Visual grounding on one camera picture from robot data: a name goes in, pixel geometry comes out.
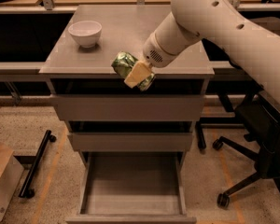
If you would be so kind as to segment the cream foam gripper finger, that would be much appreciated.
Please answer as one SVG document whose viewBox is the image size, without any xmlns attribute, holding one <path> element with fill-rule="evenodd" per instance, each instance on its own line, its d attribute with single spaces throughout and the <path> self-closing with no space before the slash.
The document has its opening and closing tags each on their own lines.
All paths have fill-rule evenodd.
<svg viewBox="0 0 280 224">
<path fill-rule="evenodd" d="M 151 73 L 152 69 L 147 63 L 138 61 L 133 66 L 132 71 L 124 79 L 124 83 L 128 87 L 133 88 L 139 83 L 141 83 L 143 80 L 148 78 L 151 75 Z"/>
</svg>

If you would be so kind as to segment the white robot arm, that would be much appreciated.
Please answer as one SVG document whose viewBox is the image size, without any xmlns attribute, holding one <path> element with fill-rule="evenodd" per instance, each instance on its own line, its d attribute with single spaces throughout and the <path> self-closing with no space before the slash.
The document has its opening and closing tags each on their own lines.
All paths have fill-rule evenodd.
<svg viewBox="0 0 280 224">
<path fill-rule="evenodd" d="M 135 87 L 152 67 L 167 66 L 202 39 L 224 50 L 280 105 L 280 36 L 243 17 L 233 0 L 171 0 L 171 12 L 147 39 L 144 59 L 125 84 Z"/>
</svg>

